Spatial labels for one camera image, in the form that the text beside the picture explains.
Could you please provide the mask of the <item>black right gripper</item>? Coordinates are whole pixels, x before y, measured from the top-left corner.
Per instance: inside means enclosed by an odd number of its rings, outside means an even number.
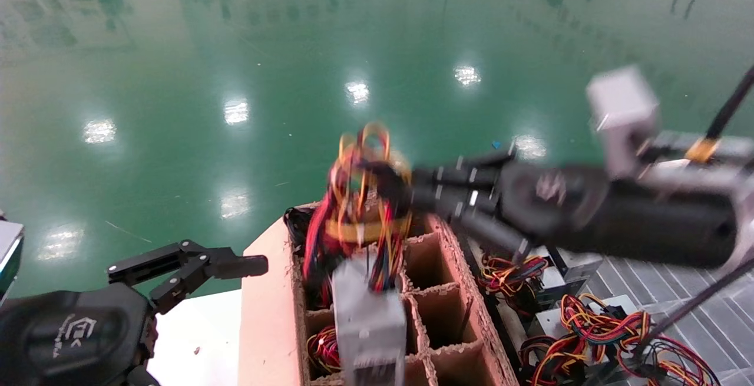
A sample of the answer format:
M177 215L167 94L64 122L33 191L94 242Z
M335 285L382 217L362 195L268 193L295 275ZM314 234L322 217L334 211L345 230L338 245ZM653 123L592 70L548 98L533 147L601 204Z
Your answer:
M487 253L514 258L530 251L524 233L572 253L665 265L722 266L733 255L738 223L728 196L612 181L595 166L509 165L516 160L516 150L495 150L414 168L411 207L436 215ZM461 197L429 190L498 190L500 179L502 216L483 209L477 191Z

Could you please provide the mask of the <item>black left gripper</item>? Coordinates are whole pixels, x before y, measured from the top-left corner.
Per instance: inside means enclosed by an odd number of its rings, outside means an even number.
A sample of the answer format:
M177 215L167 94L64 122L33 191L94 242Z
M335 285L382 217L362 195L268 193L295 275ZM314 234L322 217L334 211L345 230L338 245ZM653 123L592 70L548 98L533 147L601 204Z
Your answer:
M2 305L1 383L156 385L147 371L158 336L154 311L172 311L212 278L255 278L267 270L264 255L183 239L113 263L102 289L10 299ZM128 287L173 272L150 292L153 305Z

